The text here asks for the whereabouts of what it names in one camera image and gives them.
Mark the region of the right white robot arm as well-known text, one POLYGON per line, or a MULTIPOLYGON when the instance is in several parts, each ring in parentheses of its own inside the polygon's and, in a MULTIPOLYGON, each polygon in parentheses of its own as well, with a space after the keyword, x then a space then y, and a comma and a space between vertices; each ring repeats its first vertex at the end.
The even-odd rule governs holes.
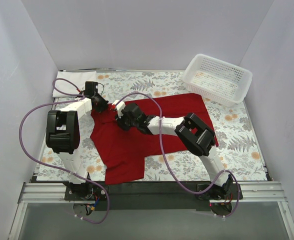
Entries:
POLYGON ((196 114, 188 113, 184 117, 163 117, 146 115, 136 103, 128 105, 116 100, 111 105, 116 111, 115 120, 124 131, 134 127, 145 135, 175 136, 181 140, 187 150, 199 157, 210 177, 211 184, 200 194, 211 198, 224 199, 232 192, 233 178, 217 154, 215 132, 196 114))

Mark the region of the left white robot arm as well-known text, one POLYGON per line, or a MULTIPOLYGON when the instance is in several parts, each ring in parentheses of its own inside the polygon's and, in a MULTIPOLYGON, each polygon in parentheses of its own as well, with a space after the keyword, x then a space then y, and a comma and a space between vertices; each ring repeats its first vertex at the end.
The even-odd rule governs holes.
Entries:
POLYGON ((79 120, 91 111, 102 113, 108 109, 108 101, 99 93, 99 83, 86 81, 80 92, 85 98, 72 102, 60 110, 51 110, 47 114, 45 142, 58 155, 66 170, 69 182, 78 185, 76 194, 82 200, 93 196, 93 187, 86 183, 88 172, 80 159, 78 150, 82 137, 79 120))

